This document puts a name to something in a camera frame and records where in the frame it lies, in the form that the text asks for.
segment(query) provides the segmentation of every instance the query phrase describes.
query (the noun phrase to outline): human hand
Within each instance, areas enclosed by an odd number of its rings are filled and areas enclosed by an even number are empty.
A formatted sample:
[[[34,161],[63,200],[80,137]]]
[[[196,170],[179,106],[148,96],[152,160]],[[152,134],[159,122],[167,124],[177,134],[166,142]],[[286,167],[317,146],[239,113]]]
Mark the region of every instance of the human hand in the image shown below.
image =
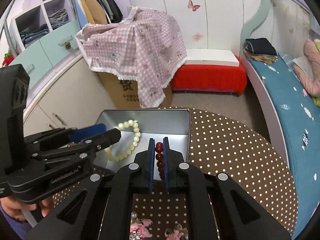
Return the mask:
[[[40,207],[42,216],[45,217],[53,209],[52,197],[42,200],[38,205],[26,205],[17,200],[14,196],[0,198],[0,203],[2,209],[9,217],[21,222],[26,221],[26,218],[24,217],[21,210],[33,211]]]

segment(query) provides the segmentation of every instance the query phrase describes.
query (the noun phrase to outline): floor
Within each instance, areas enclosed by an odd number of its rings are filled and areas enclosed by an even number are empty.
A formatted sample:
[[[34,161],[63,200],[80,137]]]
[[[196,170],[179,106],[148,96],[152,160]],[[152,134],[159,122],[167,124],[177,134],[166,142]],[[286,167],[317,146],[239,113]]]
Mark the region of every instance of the floor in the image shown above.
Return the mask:
[[[270,142],[267,124],[250,82],[241,96],[226,93],[177,92],[173,94],[172,106],[187,106],[222,114],[245,124]]]

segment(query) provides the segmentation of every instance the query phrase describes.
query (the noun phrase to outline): black folded clothing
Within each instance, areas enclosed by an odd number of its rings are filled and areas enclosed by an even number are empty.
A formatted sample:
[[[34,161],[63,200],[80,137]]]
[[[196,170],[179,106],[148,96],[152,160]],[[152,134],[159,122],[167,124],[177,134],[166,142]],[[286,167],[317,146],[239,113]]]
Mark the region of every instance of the black folded clothing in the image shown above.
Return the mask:
[[[266,38],[246,39],[244,47],[252,54],[277,55],[276,49]]]

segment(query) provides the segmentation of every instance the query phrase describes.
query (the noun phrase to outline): cardboard box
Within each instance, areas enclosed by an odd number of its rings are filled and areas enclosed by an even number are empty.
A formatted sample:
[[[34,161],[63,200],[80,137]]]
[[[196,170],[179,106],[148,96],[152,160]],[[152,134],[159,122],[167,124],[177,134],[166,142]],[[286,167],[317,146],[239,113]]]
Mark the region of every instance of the cardboard box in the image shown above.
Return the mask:
[[[111,73],[97,73],[118,109],[141,109],[138,98],[138,83],[136,81],[119,80],[117,76]],[[163,89],[163,92],[165,94],[165,99],[159,107],[169,107],[172,103],[170,84]]]

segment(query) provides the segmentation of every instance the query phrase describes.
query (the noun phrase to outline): drawer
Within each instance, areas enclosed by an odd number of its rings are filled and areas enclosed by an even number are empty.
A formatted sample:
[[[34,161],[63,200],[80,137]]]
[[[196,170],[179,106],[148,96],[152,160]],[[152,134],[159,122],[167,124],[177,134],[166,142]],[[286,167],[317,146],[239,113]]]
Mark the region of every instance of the drawer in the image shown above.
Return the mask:
[[[45,54],[40,41],[36,41],[21,52],[9,65],[21,64],[30,76],[29,89],[31,89],[52,64]]]
[[[55,66],[59,61],[78,48],[75,35],[80,31],[78,21],[69,22],[50,32],[40,39],[40,43],[51,64]],[[71,48],[66,49],[64,43],[70,42]]]

